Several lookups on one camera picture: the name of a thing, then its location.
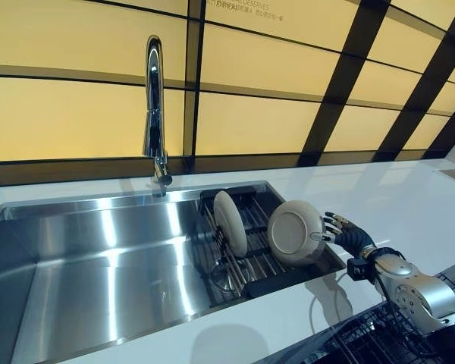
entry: countertop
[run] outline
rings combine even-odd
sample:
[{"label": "countertop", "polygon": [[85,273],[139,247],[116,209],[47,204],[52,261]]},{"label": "countertop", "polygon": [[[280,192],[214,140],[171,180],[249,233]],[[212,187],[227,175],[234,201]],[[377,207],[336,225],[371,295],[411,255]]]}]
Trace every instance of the countertop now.
[{"label": "countertop", "polygon": [[[266,180],[286,200],[303,199],[364,228],[426,274],[455,264],[455,169],[444,159],[174,176],[173,188]],[[141,193],[151,178],[0,187],[0,205],[32,199]],[[331,246],[345,261],[349,255]],[[154,334],[68,360],[90,363],[253,362],[357,314],[381,296],[337,274],[298,284]]]}]

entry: faucet spout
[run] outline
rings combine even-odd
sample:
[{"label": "faucet spout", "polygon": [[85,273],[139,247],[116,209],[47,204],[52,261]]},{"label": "faucet spout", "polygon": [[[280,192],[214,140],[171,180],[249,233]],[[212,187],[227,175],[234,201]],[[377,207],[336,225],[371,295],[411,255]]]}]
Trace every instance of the faucet spout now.
[{"label": "faucet spout", "polygon": [[164,127],[164,75],[162,44],[158,36],[146,43],[146,129],[143,155],[154,158],[155,176],[163,185],[172,183],[167,168]]}]

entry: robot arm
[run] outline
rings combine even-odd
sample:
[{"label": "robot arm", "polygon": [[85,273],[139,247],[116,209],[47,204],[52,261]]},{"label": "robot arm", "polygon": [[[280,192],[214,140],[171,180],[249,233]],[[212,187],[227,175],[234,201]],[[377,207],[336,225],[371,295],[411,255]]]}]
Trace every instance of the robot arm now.
[{"label": "robot arm", "polygon": [[438,278],[421,273],[391,248],[377,248],[371,237],[347,219],[325,213],[324,241],[342,246],[353,258],[347,273],[354,281],[367,279],[395,303],[423,333],[455,325],[455,293]]}]

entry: black dish rack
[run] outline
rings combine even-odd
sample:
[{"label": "black dish rack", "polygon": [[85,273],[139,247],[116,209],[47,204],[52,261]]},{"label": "black dish rack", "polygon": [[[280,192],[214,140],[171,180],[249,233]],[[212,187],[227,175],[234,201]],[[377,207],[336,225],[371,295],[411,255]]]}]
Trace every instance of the black dish rack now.
[{"label": "black dish rack", "polygon": [[[455,292],[455,283],[437,275]],[[384,302],[352,318],[264,358],[256,364],[454,364],[455,352],[433,358],[413,353],[435,351],[417,328],[396,308],[396,319],[409,338],[413,351],[403,344],[394,323],[390,303]]]},{"label": "black dish rack", "polygon": [[198,230],[209,233],[198,235],[194,246],[199,270],[217,290],[217,293],[212,292],[214,300],[219,301],[216,299],[219,294],[224,299],[260,297],[345,268],[345,264],[328,247],[315,264],[301,268],[282,265],[271,254],[266,233],[269,215],[282,201],[253,187],[224,190],[238,208],[246,232],[247,254],[243,258],[236,257],[221,228],[215,223],[213,202],[219,191],[201,193],[197,221],[201,227]]}]

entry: white plate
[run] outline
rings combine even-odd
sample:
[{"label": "white plate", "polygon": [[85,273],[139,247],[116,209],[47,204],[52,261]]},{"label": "white plate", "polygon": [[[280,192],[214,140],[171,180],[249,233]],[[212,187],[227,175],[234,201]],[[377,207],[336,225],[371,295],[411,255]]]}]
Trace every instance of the white plate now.
[{"label": "white plate", "polygon": [[273,254],[285,265],[308,265],[324,250],[325,243],[312,238],[323,230],[322,217],[315,207],[306,201],[287,201],[270,217],[268,242]]},{"label": "white plate", "polygon": [[226,236],[233,254],[240,258],[244,257],[248,250],[248,243],[243,221],[233,199],[224,191],[215,195],[214,217]]}]

